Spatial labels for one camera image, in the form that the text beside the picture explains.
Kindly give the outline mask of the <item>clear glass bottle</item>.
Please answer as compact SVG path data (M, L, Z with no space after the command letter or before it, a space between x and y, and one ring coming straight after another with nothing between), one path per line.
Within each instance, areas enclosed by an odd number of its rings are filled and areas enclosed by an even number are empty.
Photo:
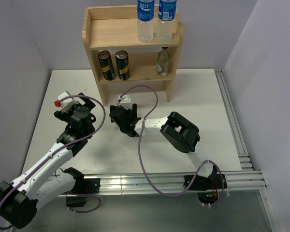
M169 71L169 62L171 55L168 51L168 47L162 47L161 51L158 53L158 59L156 62L156 72L159 76L166 76Z

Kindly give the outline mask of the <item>black can yellow label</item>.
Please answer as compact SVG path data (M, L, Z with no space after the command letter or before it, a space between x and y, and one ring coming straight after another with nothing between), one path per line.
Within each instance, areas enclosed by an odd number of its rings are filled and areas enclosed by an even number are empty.
M118 77L120 80L126 81L130 77L129 56L124 50L117 51L115 54Z

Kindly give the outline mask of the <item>blue label water bottle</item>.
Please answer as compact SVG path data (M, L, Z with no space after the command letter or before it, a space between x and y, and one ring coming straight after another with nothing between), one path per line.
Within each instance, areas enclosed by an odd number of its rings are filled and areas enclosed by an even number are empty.
M160 0L158 9L157 37L168 42L173 36L177 0Z

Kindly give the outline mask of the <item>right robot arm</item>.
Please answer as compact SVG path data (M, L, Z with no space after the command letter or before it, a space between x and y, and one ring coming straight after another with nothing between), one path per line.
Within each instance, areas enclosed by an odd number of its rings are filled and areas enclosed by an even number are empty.
M208 189L216 183L217 168L210 162L200 141L199 128L178 112L168 116L146 119L137 116L137 105L130 108L121 105L110 106L109 117L116 123L120 131L129 137L162 135L179 152L187 154L196 168L202 187Z

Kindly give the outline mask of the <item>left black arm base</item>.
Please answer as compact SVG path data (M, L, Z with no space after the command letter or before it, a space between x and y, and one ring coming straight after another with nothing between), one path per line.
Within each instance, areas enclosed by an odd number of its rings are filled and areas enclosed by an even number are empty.
M89 200L96 199L98 201L97 206L91 210L85 210L84 212L91 212L99 208L102 201L95 194L99 193L100 182L100 178L85 178L81 181L77 181L77 187L66 193L66 206L70 210L82 212L78 210L78 208L83 208Z

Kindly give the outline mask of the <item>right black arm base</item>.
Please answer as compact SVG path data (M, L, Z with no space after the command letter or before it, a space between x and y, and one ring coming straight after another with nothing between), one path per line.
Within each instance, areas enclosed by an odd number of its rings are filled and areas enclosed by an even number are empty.
M228 187L226 177L222 174L222 179L219 174L213 180L205 177L196 176L188 191L196 191L198 200L201 205L212 206L219 200L219 190L226 190Z

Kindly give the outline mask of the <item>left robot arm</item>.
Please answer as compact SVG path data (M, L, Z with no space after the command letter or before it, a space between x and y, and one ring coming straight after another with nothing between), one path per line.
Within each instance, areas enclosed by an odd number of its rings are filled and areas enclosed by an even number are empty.
M31 168L11 182L0 182L0 230L22 229L39 209L65 192L79 193L84 189L83 174L68 168L49 180L63 164L75 157L98 132L93 124L92 109L101 104L93 97L63 92L54 102L54 117L67 125L48 152Z

